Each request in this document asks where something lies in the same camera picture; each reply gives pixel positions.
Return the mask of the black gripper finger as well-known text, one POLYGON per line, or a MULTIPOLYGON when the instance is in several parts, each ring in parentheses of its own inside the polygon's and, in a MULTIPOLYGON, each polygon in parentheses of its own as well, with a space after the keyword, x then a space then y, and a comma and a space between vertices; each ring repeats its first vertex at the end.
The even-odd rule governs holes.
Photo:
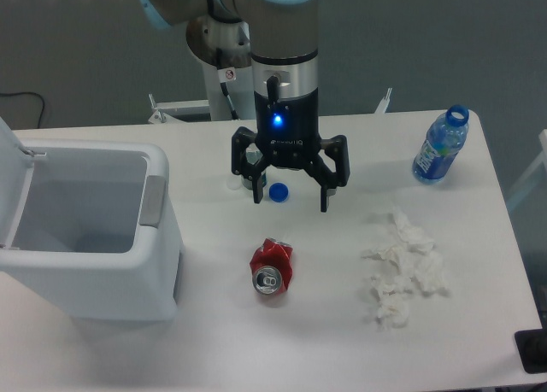
POLYGON ((325 213, 329 197, 338 187, 345 187, 350 177, 350 158, 347 137, 337 135, 329 139, 316 138, 304 150, 305 172, 321 188, 320 208, 325 213))
POLYGON ((243 176, 251 182, 253 192, 253 201, 259 204, 263 198, 262 174, 270 165, 270 159, 262 152, 264 149, 264 139, 257 132, 240 126, 232 135, 232 158, 231 171, 234 175, 243 176), (246 156, 246 150, 254 144, 262 153, 262 157, 255 163, 249 163, 246 156))

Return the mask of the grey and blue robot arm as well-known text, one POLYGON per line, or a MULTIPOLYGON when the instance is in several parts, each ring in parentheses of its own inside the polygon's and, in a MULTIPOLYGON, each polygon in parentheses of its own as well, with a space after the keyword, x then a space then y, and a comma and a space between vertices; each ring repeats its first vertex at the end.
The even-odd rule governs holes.
POLYGON ((232 173, 247 179, 253 199, 274 166, 304 170, 321 188, 321 211, 350 176, 347 139, 323 139, 318 115, 319 0, 140 0, 154 22, 172 26, 200 17, 219 27, 249 28, 256 131, 232 136, 232 173))

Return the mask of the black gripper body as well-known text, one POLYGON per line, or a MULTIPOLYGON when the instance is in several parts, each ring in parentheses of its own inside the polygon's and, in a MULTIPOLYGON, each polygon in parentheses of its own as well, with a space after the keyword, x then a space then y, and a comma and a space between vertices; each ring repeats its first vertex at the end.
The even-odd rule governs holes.
POLYGON ((318 91, 306 96, 281 99, 274 104, 254 94, 256 146, 277 167, 300 170, 310 166, 321 147, 318 91))

